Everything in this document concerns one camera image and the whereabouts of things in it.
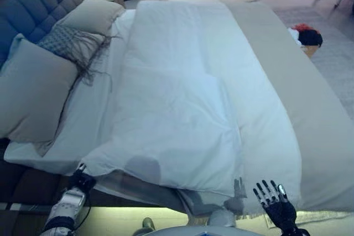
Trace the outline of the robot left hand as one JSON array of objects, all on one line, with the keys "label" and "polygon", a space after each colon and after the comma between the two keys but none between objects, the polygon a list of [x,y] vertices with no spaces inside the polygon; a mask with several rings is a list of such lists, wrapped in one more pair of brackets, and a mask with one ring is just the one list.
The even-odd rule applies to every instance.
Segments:
[{"label": "robot left hand", "polygon": [[68,189],[78,188],[84,194],[90,193],[96,185],[96,179],[85,173],[85,169],[86,165],[80,163],[73,175],[69,178]]}]

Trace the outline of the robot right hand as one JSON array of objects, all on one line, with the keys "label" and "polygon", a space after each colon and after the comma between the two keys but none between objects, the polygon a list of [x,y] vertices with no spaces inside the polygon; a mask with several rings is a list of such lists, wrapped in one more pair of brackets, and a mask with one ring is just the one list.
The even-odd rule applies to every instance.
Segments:
[{"label": "robot right hand", "polygon": [[276,185],[273,180],[270,185],[265,180],[256,183],[253,192],[265,210],[266,214],[283,233],[296,229],[296,210],[290,203],[282,184]]}]

